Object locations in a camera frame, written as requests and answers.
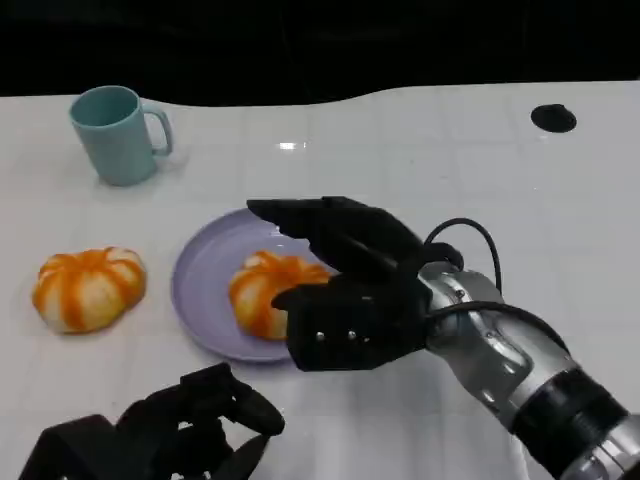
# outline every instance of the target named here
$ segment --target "robotic hand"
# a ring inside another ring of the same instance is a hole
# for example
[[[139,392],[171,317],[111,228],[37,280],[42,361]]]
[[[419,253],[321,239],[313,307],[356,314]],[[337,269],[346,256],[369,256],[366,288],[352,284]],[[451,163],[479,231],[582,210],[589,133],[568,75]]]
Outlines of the robotic hand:
[[[580,368],[549,325],[504,303],[497,251],[481,225],[453,219],[423,243],[388,212],[343,197],[248,206],[281,233],[308,239],[340,272],[273,301],[288,312],[298,368],[373,369],[427,349],[554,478],[640,479],[640,417]],[[487,240],[495,284],[465,270],[450,245],[433,243],[457,224]]]

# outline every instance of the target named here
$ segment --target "fake pastry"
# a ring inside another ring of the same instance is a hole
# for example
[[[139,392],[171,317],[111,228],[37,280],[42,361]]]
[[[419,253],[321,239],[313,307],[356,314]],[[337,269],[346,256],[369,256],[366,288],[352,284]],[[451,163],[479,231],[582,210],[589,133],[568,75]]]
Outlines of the fake pastry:
[[[271,306],[279,293],[297,285],[327,283],[329,272],[300,257],[281,257],[259,251],[244,262],[229,285],[229,298],[238,324],[247,332],[268,340],[287,334],[287,312]]]
[[[140,257],[108,247],[50,257],[38,274],[32,300],[43,320],[63,333],[104,328],[144,296]]]

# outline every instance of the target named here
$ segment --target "white table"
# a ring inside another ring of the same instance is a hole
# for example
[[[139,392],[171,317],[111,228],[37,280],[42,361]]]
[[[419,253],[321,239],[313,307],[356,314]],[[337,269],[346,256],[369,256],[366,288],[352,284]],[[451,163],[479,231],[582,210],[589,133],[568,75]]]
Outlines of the white table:
[[[189,237],[251,197],[346,194],[417,233],[465,215],[494,234],[505,297],[566,337],[577,359],[640,410],[640,84],[406,88],[295,107],[165,105],[179,146],[145,184],[97,182],[67,119],[70,97],[0,99],[0,471],[16,478],[40,431],[134,400],[220,358],[181,331],[171,269]],[[531,110],[563,103],[571,133]],[[443,236],[491,274],[479,236]],[[122,245],[149,270],[121,323],[60,337],[30,303],[50,254]],[[547,478],[523,461],[447,367],[415,354],[377,371],[304,375],[233,364],[288,423],[254,477]],[[230,429],[237,445],[247,434]]]

